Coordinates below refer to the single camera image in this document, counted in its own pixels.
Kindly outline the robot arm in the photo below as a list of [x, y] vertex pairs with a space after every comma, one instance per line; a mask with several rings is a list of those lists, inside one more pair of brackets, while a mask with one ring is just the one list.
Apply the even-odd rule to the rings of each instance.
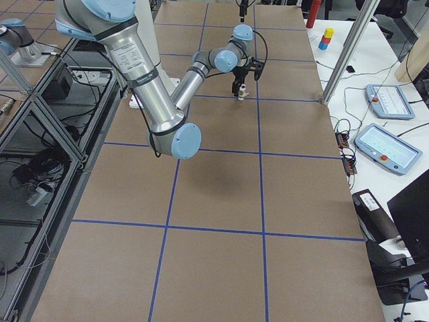
[[234, 27], [227, 44], [197, 52], [179, 85], [169, 92], [138, 34], [136, 1], [55, 1], [56, 27], [64, 35], [98, 42], [141, 103], [147, 140], [157, 154], [189, 159], [202, 141], [200, 128], [186, 120], [185, 108], [212, 69], [228, 73], [252, 61], [254, 31]]

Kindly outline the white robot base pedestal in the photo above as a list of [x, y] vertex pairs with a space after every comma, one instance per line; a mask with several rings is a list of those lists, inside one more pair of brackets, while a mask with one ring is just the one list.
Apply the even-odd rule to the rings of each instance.
[[135, 16], [139, 22], [137, 27], [138, 36], [142, 41], [151, 62], [156, 66], [160, 79], [167, 89], [168, 94], [171, 95], [174, 89], [178, 86], [179, 79], [170, 78], [163, 69], [156, 40], [154, 20], [148, 0], [137, 0], [135, 2]]

